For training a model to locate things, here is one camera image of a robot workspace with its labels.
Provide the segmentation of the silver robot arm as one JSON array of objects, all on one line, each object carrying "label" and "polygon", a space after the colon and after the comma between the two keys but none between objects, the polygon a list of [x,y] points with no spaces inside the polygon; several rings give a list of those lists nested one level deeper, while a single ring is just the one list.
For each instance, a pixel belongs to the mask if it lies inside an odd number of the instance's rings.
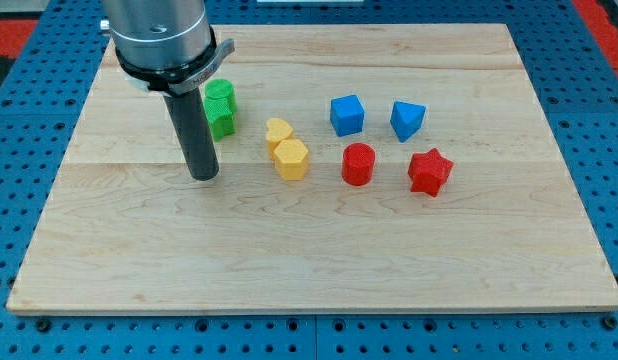
[{"label": "silver robot arm", "polygon": [[121,68],[148,90],[192,92],[235,51],[218,42],[203,0],[102,0],[102,31],[114,41]]}]

